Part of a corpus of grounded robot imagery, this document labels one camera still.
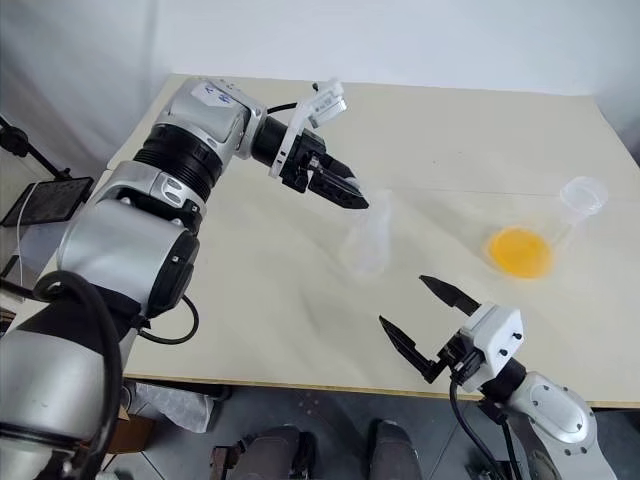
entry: white table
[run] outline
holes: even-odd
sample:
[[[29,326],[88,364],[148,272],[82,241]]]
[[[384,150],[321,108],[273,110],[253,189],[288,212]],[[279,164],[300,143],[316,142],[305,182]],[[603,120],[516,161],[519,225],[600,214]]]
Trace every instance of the white table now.
[[[109,169],[133,158],[185,77],[171,76]],[[311,93],[307,82],[235,79],[268,105]],[[465,321],[418,275],[478,301],[517,306],[517,359],[593,405],[640,406],[640,170],[589,97],[347,84],[349,110],[319,134],[370,190],[392,191],[391,261],[362,281],[338,259],[357,213],[300,196],[250,160],[213,190],[188,290],[198,334],[166,347],[138,340],[135,378],[287,385],[444,396],[393,349],[378,315],[428,357]],[[554,272],[525,281],[487,262],[502,225],[545,217],[578,175],[609,188]],[[27,305],[22,316],[37,307]],[[184,305],[153,320],[161,336],[190,328]]]

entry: orange liquid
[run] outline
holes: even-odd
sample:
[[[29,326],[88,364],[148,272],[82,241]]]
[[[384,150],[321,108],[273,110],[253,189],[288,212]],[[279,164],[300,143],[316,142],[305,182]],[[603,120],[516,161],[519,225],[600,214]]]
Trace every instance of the orange liquid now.
[[[537,233],[507,227],[489,241],[489,256],[505,272],[521,278],[538,278],[551,270],[551,247]]]

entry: gray floor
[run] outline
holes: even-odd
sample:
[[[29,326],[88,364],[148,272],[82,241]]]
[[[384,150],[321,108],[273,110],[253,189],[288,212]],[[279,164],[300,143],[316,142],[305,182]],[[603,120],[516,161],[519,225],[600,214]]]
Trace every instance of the gray floor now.
[[[471,441],[457,426],[446,400],[387,395],[328,393],[306,390],[236,387],[215,413],[204,434],[183,430],[149,405],[134,401],[132,412],[158,419],[145,452],[118,455],[108,471],[129,472],[135,480],[209,478],[214,445],[230,445],[245,435],[269,427],[295,424],[315,434],[318,461],[314,477],[353,480],[362,476],[362,458],[370,422],[395,420],[418,450],[425,480],[466,479],[465,465],[481,463]],[[471,404],[465,414],[498,459],[506,459],[498,428]],[[603,452],[619,480],[637,479],[640,472],[640,415],[598,412]],[[524,459],[520,445],[517,456]]]

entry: clear plastic cup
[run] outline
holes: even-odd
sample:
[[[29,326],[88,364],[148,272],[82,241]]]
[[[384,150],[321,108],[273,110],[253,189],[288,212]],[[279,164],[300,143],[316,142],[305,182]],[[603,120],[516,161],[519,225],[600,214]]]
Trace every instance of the clear plastic cup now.
[[[539,228],[513,225],[495,233],[487,253],[503,272],[520,278],[549,273],[576,227],[607,203],[607,188],[595,178],[576,177],[560,190],[558,211]]]

